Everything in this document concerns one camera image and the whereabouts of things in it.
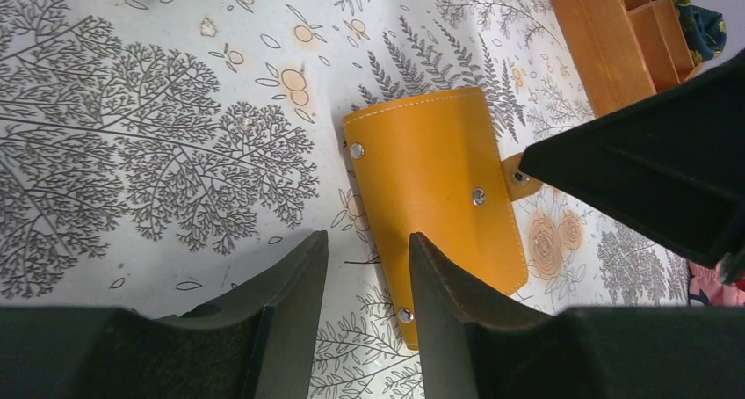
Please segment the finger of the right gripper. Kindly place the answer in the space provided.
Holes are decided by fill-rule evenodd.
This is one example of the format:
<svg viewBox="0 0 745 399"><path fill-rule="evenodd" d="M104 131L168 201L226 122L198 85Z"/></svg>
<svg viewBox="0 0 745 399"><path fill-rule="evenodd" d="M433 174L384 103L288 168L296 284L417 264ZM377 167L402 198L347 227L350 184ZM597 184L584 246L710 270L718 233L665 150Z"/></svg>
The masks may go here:
<svg viewBox="0 0 745 399"><path fill-rule="evenodd" d="M532 144L519 169L725 283L744 273L744 56Z"/></svg>

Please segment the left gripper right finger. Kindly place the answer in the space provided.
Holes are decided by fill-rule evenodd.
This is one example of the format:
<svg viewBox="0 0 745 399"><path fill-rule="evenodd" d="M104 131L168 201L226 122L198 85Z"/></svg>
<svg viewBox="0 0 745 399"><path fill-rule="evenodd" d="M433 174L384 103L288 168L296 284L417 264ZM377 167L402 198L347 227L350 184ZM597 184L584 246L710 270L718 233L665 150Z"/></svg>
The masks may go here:
<svg viewBox="0 0 745 399"><path fill-rule="evenodd" d="M409 239L424 393L428 398L540 398L543 352L533 333L549 315L456 265L430 239Z"/></svg>

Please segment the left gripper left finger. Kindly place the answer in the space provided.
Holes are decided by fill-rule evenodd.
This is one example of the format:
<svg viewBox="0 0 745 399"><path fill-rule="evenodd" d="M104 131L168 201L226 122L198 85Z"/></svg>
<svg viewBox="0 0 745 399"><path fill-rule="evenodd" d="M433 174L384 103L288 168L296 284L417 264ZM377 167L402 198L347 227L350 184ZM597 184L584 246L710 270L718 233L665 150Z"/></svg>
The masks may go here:
<svg viewBox="0 0 745 399"><path fill-rule="evenodd" d="M328 234L315 231L275 265L162 323L162 398L303 398L327 276Z"/></svg>

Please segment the yellow leather card holder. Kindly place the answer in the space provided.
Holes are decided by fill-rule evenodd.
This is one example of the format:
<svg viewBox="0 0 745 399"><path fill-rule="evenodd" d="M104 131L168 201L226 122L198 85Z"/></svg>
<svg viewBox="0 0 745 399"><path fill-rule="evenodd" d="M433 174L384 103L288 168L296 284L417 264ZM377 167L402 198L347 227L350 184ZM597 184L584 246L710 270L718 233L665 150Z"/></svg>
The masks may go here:
<svg viewBox="0 0 745 399"><path fill-rule="evenodd" d="M541 183L516 180L520 155L501 158L485 93L439 91L368 106L342 120L344 139L404 343L423 318L409 272L422 233L456 265L503 294L528 280L513 204Z"/></svg>

